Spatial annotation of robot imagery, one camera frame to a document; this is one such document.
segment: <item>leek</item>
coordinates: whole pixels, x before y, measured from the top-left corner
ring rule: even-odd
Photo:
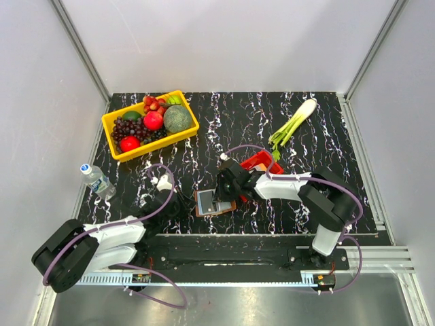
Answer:
[[[296,129],[303,123],[308,117],[314,112],[317,102],[313,99],[306,100],[295,114],[285,123],[284,126],[280,127],[277,132],[269,137],[269,144],[273,145],[272,155],[275,161],[281,158],[278,146],[284,146],[290,137],[294,134]]]

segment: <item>white label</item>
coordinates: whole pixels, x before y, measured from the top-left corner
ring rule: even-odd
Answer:
[[[103,175],[100,179],[96,180],[94,183],[90,184],[91,190],[96,194],[99,194],[103,190],[106,190],[109,186],[109,178],[107,178],[105,175]]]

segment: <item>grapes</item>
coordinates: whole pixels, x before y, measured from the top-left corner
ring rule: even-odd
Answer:
[[[151,131],[143,124],[143,117],[137,119],[123,120],[121,117],[117,117],[114,120],[115,126],[113,127],[110,137],[114,140],[114,145],[118,153],[122,153],[120,148],[120,141],[126,137],[134,135],[142,145],[147,145],[153,141],[165,138],[168,134],[164,126],[156,131]]]

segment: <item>yellow plastic tray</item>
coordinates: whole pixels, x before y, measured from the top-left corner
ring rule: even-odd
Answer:
[[[107,137],[107,142],[109,143],[110,146],[111,155],[115,160],[118,160],[120,162],[132,160],[133,158],[137,158],[138,156],[141,156],[143,154],[149,153],[151,151],[155,151],[156,149],[165,147],[170,144],[174,144],[178,141],[182,141],[183,139],[190,138],[198,133],[198,129],[199,129],[198,120],[196,120],[195,115],[190,109],[189,104],[186,101],[186,98],[184,97],[181,90],[176,90],[174,92],[170,92],[168,94],[156,98],[164,98],[167,101],[168,98],[170,98],[173,95],[178,95],[182,101],[181,105],[183,105],[187,110],[189,110],[190,115],[192,116],[192,126],[185,131],[181,131],[176,134],[169,134],[165,138],[159,139],[158,141],[153,141],[152,143],[140,146],[126,153],[117,154],[114,140],[110,137],[110,134],[112,133],[112,130],[114,129],[115,126],[114,120],[116,120],[117,117],[122,116],[127,111],[136,111],[139,112],[141,115],[143,115],[143,102],[103,115],[101,121],[103,122],[103,127]]]

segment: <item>black table mat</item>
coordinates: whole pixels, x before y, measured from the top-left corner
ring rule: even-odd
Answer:
[[[144,94],[114,94],[109,110],[141,102]],[[106,203],[87,189],[80,207],[83,223],[102,223],[126,217],[126,207],[139,208],[152,200],[154,186],[145,168],[166,164],[174,173],[182,192],[193,198],[196,189],[215,187],[218,158],[223,151],[240,144],[267,144],[307,98],[315,98],[318,108],[294,133],[279,164],[286,173],[303,173],[327,166],[354,187],[363,203],[364,216],[352,230],[376,233],[375,222],[353,152],[338,99],[333,92],[230,92],[185,93],[199,121],[198,134],[140,158],[119,163],[111,154],[104,132],[94,164],[116,185],[117,197]],[[232,157],[242,162],[254,149],[240,149]],[[155,170],[158,176],[163,171]],[[268,200],[248,202],[239,209],[216,217],[179,217],[165,225],[164,232],[179,234],[307,234],[315,233],[316,223],[299,202]]]

